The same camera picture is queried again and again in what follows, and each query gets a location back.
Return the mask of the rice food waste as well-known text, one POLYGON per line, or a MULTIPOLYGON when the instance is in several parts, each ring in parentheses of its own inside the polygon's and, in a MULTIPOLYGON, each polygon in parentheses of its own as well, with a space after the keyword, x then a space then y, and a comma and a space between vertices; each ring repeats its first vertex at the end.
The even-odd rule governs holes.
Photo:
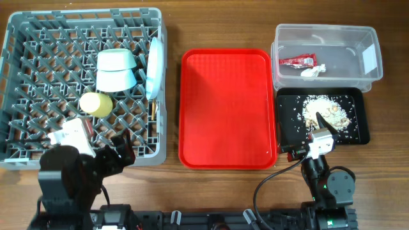
POLYGON ((306 127, 306 133, 319 129, 316 113, 339 132, 338 143, 359 141, 359 126, 354 100, 349 95, 306 95, 298 96, 301 106, 297 119, 306 127))

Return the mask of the yellow cup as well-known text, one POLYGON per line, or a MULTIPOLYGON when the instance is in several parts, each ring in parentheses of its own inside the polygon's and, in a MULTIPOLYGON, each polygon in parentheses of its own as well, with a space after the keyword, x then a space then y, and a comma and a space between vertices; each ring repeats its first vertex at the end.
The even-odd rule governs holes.
POLYGON ((97 118, 104 118, 108 116, 113 107, 111 98, 102 93, 85 93, 79 100, 80 108, 97 118))

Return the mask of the wooden chopstick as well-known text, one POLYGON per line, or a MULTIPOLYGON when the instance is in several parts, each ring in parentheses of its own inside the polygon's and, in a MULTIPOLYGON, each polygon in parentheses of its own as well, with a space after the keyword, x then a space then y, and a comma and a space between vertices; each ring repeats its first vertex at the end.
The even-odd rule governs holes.
POLYGON ((156 108, 157 108, 157 103, 156 103, 156 99, 153 99, 151 102, 151 120, 154 121, 155 120, 155 115, 156 115, 156 108))

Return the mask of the white paper napkin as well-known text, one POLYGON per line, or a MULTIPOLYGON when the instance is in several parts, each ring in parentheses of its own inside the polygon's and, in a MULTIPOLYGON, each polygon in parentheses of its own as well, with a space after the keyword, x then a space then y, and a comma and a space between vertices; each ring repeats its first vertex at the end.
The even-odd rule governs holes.
POLYGON ((317 77, 320 73, 326 72, 325 64, 314 66, 313 68, 305 69, 301 72, 301 77, 317 77))

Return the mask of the small light blue saucer bowl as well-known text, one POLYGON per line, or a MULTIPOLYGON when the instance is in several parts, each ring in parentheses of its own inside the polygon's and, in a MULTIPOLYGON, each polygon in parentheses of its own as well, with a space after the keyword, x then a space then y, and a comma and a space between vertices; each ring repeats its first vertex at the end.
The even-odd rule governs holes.
POLYGON ((131 69, 119 71, 98 70, 96 73, 96 89, 113 93, 130 89, 137 81, 131 69))

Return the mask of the red snack wrapper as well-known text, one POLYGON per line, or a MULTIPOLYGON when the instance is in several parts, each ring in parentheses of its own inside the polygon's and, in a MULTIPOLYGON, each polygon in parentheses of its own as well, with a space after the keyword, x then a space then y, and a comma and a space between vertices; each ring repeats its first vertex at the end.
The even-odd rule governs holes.
POLYGON ((292 68, 313 68, 318 65, 316 54, 301 54, 279 60, 279 65, 287 65, 292 68))

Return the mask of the large light blue plate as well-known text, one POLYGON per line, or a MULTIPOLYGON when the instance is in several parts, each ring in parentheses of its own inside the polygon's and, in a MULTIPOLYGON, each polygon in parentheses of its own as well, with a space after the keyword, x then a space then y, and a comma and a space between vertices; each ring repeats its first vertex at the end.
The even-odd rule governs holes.
POLYGON ((163 73, 164 44, 158 38, 153 38, 148 54, 146 72, 146 97, 148 100, 153 100, 158 96, 163 73))

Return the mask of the light green rice bowl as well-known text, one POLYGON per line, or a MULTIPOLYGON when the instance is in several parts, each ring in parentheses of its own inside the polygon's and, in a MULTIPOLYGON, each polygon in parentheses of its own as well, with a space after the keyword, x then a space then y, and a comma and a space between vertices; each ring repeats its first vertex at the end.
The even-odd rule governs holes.
POLYGON ((136 66, 134 55, 128 49, 107 49, 97 55, 97 70, 111 72, 127 70, 136 66))

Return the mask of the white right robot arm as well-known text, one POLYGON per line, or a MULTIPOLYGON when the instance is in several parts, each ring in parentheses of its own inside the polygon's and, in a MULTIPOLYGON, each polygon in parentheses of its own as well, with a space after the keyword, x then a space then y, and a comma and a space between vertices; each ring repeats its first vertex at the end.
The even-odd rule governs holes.
POLYGON ((282 140, 281 151, 288 161, 297 161, 313 197, 301 204, 302 229, 357 229, 353 204, 355 174, 343 166, 330 167, 325 155, 335 149, 339 132, 320 113, 316 113, 319 129, 309 132, 306 141, 288 144, 282 140))

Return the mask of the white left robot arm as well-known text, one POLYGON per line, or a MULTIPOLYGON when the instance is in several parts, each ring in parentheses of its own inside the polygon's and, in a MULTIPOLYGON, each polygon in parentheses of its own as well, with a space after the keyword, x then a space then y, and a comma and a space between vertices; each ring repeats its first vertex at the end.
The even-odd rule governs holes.
POLYGON ((111 137, 96 155, 81 154, 76 147, 58 145, 40 159, 38 182, 42 195, 29 229, 142 229, 129 204, 107 203, 92 208, 98 194, 106 194, 106 177, 122 173, 135 162, 129 130, 111 137))

